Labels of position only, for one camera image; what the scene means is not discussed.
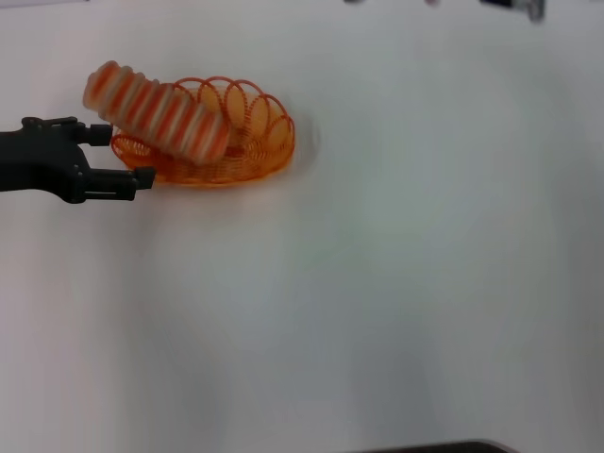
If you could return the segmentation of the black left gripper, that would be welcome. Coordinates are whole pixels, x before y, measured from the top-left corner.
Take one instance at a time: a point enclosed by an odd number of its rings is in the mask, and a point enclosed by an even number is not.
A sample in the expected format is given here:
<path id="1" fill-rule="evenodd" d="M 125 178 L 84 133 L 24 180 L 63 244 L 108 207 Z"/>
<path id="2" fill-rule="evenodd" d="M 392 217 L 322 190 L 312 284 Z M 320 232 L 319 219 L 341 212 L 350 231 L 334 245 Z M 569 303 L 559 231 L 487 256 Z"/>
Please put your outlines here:
<path id="1" fill-rule="evenodd" d="M 87 126 L 76 117 L 25 117 L 22 127 L 1 134 L 1 191 L 38 190 L 70 204 L 85 200 L 132 201 L 153 187 L 156 170 L 92 169 L 81 144 L 109 146 L 111 125 Z"/>

